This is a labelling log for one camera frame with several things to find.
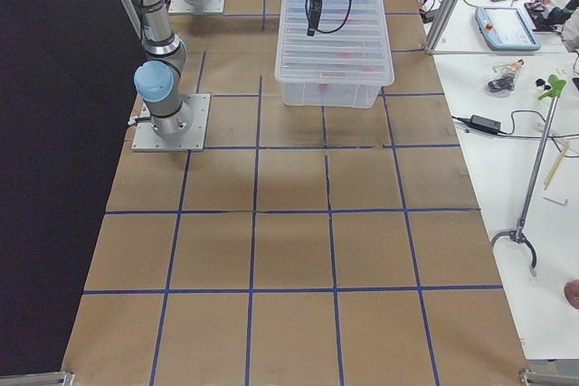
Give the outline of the blue teach pendant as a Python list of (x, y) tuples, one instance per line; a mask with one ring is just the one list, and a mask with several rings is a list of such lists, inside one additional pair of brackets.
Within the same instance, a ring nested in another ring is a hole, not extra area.
[(514, 7), (480, 6), (474, 17), (492, 51), (535, 52), (541, 48), (528, 20)]

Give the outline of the black power adapter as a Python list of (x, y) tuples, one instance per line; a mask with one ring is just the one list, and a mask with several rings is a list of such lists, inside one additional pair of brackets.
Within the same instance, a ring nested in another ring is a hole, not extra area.
[(469, 127), (470, 129), (474, 129), (485, 134), (498, 136), (501, 133), (501, 123), (494, 119), (485, 118), (479, 115), (471, 115), (469, 118), (452, 116), (452, 118)]

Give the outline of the green handled reacher grabber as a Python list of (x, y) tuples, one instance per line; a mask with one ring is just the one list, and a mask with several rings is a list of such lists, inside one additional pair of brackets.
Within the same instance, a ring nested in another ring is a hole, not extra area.
[(537, 181), (539, 169), (540, 169), (542, 159), (543, 159), (543, 156), (545, 153), (546, 143), (547, 143), (547, 140), (549, 139), (549, 136), (550, 136), (550, 130), (551, 130), (554, 116), (555, 116), (556, 107), (557, 107), (558, 101), (561, 97), (562, 91), (566, 85), (566, 80), (559, 78), (555, 74), (549, 75), (547, 82), (549, 83), (551, 89), (549, 89), (549, 90), (545, 91), (543, 94), (541, 94), (538, 97), (538, 99), (539, 100), (550, 99), (550, 106), (549, 106), (549, 110), (547, 112), (545, 126), (543, 128), (542, 135), (541, 135), (540, 141), (539, 141), (539, 145), (538, 145), (538, 148), (536, 151), (536, 157), (535, 157), (534, 165), (533, 165), (532, 172), (530, 175), (530, 179), (528, 182), (527, 193), (526, 193), (526, 197), (524, 200), (522, 211), (520, 213), (520, 216), (517, 219), (517, 223), (516, 223), (516, 226), (514, 228), (497, 232), (492, 237), (492, 239), (490, 241), (491, 247), (494, 247), (496, 242), (500, 238), (508, 237), (511, 241), (513, 241), (517, 244), (525, 245), (530, 250), (530, 253), (531, 253), (529, 272), (533, 278), (536, 276), (537, 255), (536, 255), (535, 248), (533, 247), (533, 245), (531, 244), (531, 242), (528, 240), (527, 236), (524, 233), (524, 228), (525, 228), (525, 224), (527, 221), (527, 214), (528, 214), (529, 206), (530, 206), (530, 203), (531, 203), (531, 200), (533, 197), (533, 193), (534, 193), (534, 190), (536, 187), (536, 181)]

